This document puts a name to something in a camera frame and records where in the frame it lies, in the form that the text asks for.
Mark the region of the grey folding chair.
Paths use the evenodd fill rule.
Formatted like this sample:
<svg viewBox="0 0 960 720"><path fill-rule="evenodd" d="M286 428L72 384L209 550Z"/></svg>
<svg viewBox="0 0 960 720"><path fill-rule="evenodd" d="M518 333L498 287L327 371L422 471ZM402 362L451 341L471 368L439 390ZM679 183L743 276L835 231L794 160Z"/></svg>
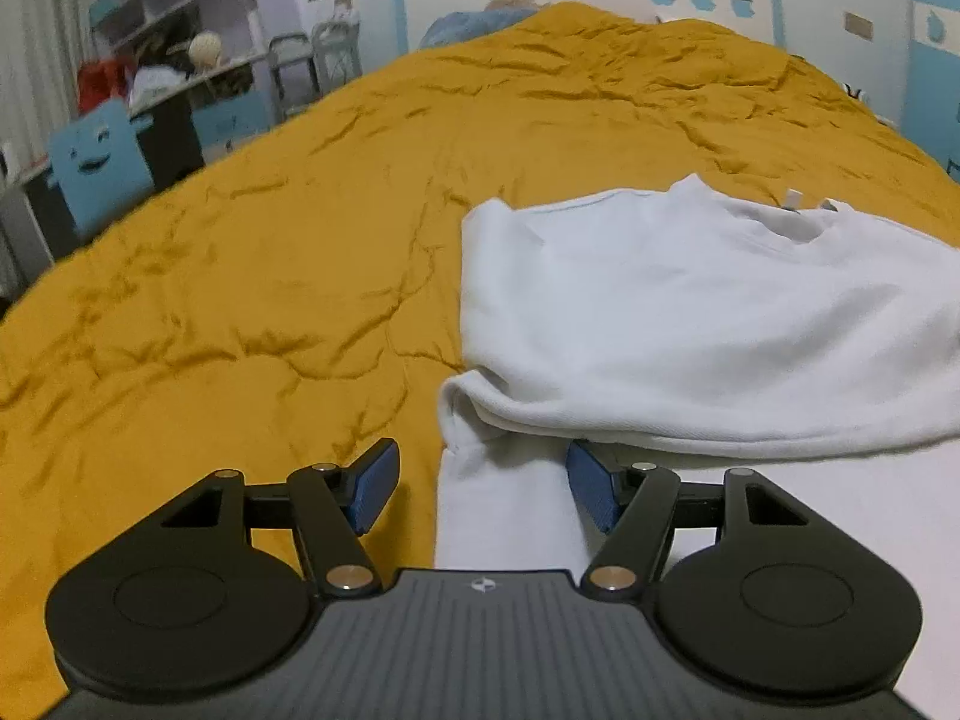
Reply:
<svg viewBox="0 0 960 720"><path fill-rule="evenodd" d="M270 39L267 65L280 119L286 121L363 75L359 26L320 21L311 34L287 32Z"/></svg>

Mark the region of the blue white wardrobe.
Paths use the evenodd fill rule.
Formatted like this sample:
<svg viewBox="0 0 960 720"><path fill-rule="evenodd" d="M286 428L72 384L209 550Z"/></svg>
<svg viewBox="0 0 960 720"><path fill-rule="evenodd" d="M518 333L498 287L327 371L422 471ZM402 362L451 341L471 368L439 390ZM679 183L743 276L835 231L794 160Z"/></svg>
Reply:
<svg viewBox="0 0 960 720"><path fill-rule="evenodd" d="M901 132L958 181L958 0L910 0Z"/></svg>

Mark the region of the white long-sleeve sweatshirt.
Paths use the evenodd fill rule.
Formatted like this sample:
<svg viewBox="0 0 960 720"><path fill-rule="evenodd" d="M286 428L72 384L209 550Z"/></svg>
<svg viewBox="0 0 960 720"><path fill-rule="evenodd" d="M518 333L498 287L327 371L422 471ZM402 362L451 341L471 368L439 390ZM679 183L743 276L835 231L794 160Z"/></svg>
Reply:
<svg viewBox="0 0 960 720"><path fill-rule="evenodd" d="M830 200L698 177L462 224L464 367L439 392L441 569L584 571L573 439L713 481L755 466L907 576L900 689L958 712L958 252Z"/></svg>

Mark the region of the cream round ball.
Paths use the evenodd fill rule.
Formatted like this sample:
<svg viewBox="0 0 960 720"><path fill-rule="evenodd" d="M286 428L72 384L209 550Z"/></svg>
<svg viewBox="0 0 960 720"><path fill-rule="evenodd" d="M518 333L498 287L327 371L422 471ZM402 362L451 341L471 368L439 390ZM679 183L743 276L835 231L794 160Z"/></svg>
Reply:
<svg viewBox="0 0 960 720"><path fill-rule="evenodd" d="M197 75L223 64L223 41L216 32L202 31L190 39L187 59Z"/></svg>

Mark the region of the red bag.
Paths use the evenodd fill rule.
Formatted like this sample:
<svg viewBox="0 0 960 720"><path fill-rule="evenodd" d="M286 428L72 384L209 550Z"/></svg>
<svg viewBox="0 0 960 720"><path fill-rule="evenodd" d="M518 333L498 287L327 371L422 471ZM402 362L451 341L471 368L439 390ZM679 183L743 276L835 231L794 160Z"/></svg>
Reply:
<svg viewBox="0 0 960 720"><path fill-rule="evenodd" d="M110 98L127 99L135 71L137 64L127 57L80 65L76 72L78 114L88 114Z"/></svg>

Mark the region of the white bedside table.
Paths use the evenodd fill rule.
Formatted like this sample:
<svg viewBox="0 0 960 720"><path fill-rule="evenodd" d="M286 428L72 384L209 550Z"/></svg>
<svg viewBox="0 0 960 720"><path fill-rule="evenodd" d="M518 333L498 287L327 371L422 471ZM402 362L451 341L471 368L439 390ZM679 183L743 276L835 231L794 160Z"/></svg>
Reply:
<svg viewBox="0 0 960 720"><path fill-rule="evenodd" d="M889 119L889 117L885 117L885 115L877 114L877 112L872 109L871 99L869 99L869 94L867 94L864 89L856 88L855 86L848 85L848 83L844 83L843 88L844 93L848 94L851 99L861 103L874 116L874 119L877 122L880 122L882 125L885 125L885 127L889 127L892 130L896 130L898 128L898 125L896 125L895 121L892 121L892 119Z"/></svg>

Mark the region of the blue pillow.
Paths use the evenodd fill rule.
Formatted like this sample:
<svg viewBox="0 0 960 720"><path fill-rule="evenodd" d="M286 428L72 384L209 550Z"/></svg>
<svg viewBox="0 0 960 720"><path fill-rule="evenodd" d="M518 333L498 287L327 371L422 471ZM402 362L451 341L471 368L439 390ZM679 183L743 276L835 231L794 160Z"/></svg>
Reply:
<svg viewBox="0 0 960 720"><path fill-rule="evenodd" d="M498 8L483 11L453 11L433 21L421 37L420 49L446 47L488 36L517 25L535 15L534 8Z"/></svg>

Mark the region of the blue smiley-face chair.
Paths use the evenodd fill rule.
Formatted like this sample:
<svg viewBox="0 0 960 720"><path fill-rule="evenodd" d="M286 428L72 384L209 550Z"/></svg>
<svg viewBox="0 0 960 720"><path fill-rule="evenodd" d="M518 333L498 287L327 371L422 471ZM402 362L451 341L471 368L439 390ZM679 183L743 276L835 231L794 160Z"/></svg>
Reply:
<svg viewBox="0 0 960 720"><path fill-rule="evenodd" d="M78 239L96 238L155 190L139 144L152 125L151 115L130 117L110 98L50 137L50 183L64 195Z"/></svg>

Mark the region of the desk with shelf unit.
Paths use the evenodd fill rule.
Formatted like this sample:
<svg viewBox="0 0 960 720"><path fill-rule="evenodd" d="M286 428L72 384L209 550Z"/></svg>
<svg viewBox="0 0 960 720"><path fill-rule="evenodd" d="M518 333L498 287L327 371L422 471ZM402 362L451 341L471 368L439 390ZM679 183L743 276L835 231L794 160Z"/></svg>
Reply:
<svg viewBox="0 0 960 720"><path fill-rule="evenodd" d="M268 128L252 70L262 59L259 28L257 0L2 0L2 239L26 278L107 229L78 239L50 183L50 137L83 117L78 67L137 64L121 101L130 117L153 117L139 144L155 190L130 213ZM223 64L197 75L187 46L202 31L221 37Z"/></svg>

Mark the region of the mustard yellow quilted bedspread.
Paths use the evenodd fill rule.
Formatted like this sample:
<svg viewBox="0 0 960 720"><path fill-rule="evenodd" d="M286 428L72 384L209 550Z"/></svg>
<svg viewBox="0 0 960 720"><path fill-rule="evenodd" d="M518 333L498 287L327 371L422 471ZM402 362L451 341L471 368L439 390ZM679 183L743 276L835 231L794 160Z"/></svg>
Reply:
<svg viewBox="0 0 960 720"><path fill-rule="evenodd" d="M222 466L278 481L393 437L368 550L429 566L462 218L688 174L958 238L957 184L805 60L558 4L350 83L55 265L2 323L3 715L64 697L55 580Z"/></svg>

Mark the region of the beige wall switch plate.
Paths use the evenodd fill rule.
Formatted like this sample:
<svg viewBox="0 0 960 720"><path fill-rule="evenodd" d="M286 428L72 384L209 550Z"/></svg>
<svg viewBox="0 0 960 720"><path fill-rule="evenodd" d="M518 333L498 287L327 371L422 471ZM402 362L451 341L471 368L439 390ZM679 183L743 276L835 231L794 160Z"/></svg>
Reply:
<svg viewBox="0 0 960 720"><path fill-rule="evenodd" d="M846 11L843 15L843 29L853 36L861 37L864 41L874 39L874 23L866 16Z"/></svg>

